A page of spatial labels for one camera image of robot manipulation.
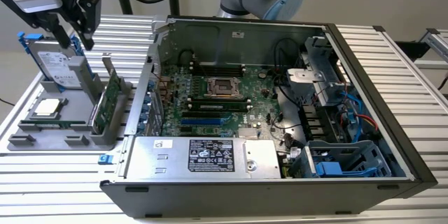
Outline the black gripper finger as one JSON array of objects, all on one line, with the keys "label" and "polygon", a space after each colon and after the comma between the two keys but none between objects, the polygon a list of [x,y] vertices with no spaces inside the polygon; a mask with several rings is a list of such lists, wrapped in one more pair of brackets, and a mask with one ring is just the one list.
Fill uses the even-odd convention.
[{"label": "black gripper finger", "polygon": [[60,25],[56,13],[47,11],[26,13],[14,0],[2,0],[2,2],[32,28],[43,28],[47,32],[50,32],[63,48],[70,46],[71,39],[63,26]]},{"label": "black gripper finger", "polygon": [[95,45],[94,33],[100,24],[102,0],[75,0],[75,7],[78,25],[75,29],[86,50],[91,50]]}]

